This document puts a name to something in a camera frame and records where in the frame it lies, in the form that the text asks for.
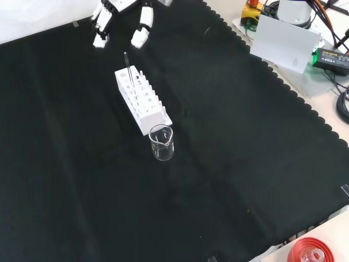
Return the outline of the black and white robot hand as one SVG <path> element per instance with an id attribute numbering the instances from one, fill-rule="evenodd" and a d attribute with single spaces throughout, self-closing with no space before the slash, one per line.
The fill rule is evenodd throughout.
<path id="1" fill-rule="evenodd" d="M 140 27 L 131 39 L 133 47 L 140 49 L 146 43 L 153 26 L 154 11 L 150 1 L 100 1 L 94 10 L 91 22 L 94 26 L 95 38 L 93 46 L 103 49 L 109 40 L 109 25 L 114 14 L 120 14 L 141 5 Z"/>

